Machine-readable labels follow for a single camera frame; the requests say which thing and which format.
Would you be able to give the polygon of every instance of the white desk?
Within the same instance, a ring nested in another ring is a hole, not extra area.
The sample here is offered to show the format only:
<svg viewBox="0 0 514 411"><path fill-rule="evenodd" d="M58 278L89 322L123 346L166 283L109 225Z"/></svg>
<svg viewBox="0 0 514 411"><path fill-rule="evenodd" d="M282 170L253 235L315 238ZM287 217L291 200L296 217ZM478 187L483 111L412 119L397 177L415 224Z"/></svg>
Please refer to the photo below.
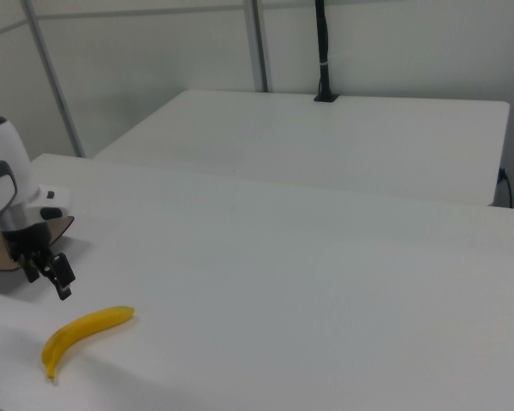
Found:
<svg viewBox="0 0 514 411"><path fill-rule="evenodd" d="M58 300L0 273L0 408L514 410L514 210L43 156L76 220ZM72 348L83 313L138 319Z"/></svg>
<svg viewBox="0 0 514 411"><path fill-rule="evenodd" d="M366 193L493 202L509 106L184 92L95 156Z"/></svg>

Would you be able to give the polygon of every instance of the white wall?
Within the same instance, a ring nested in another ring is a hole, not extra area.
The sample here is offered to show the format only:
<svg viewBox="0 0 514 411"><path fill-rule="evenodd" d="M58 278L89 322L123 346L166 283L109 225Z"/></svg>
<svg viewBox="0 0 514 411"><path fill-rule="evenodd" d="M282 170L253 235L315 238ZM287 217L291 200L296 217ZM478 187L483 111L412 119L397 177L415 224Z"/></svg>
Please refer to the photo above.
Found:
<svg viewBox="0 0 514 411"><path fill-rule="evenodd" d="M334 91L511 104L502 164L514 191L514 0L328 3ZM263 0L268 80L274 92L317 90L313 4ZM502 186L498 202L505 204L505 196Z"/></svg>
<svg viewBox="0 0 514 411"><path fill-rule="evenodd" d="M25 14L0 0L0 116L17 128L30 158L74 155Z"/></svg>
<svg viewBox="0 0 514 411"><path fill-rule="evenodd" d="M183 90L255 90L242 0L33 5L88 157Z"/></svg>

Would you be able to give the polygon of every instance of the banana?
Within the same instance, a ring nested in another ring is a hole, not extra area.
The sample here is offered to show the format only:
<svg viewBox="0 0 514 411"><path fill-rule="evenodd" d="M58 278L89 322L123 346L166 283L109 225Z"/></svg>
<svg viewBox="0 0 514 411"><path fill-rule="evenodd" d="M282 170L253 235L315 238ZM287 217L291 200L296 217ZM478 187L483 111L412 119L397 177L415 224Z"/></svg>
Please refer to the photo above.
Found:
<svg viewBox="0 0 514 411"><path fill-rule="evenodd" d="M42 362L49 379L55 378L55 366L65 351L82 338L128 321L134 314L132 307L118 306L89 313L57 330L42 350Z"/></svg>

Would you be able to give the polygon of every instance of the black cable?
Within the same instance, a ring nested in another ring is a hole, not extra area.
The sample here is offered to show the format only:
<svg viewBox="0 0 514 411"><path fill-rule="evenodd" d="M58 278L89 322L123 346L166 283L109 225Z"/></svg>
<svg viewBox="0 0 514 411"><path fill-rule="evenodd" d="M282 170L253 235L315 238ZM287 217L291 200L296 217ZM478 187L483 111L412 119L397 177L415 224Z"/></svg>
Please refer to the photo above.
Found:
<svg viewBox="0 0 514 411"><path fill-rule="evenodd" d="M506 180L506 186L508 187L508 199L509 199L511 208L513 208L512 207L512 187L511 187L511 182L508 179L508 176L506 175L506 173L505 173L505 180Z"/></svg>
<svg viewBox="0 0 514 411"><path fill-rule="evenodd" d="M497 176L497 184L501 183L503 180L506 180L506 186L508 187L508 201L510 208L514 208L512 204L512 186L511 182L508 179L508 175L506 174L505 169L499 169L499 175Z"/></svg>

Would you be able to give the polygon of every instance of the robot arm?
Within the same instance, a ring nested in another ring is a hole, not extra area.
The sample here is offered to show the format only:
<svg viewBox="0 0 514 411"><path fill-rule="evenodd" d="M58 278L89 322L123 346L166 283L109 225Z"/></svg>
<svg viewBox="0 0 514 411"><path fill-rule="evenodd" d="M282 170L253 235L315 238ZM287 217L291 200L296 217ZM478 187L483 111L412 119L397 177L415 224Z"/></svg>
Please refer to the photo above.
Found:
<svg viewBox="0 0 514 411"><path fill-rule="evenodd" d="M63 253L50 250L47 220L68 215L70 192L39 185L30 169L25 147L13 124L0 117L0 232L9 256L30 283L39 275L50 279L59 298L70 293L75 280Z"/></svg>

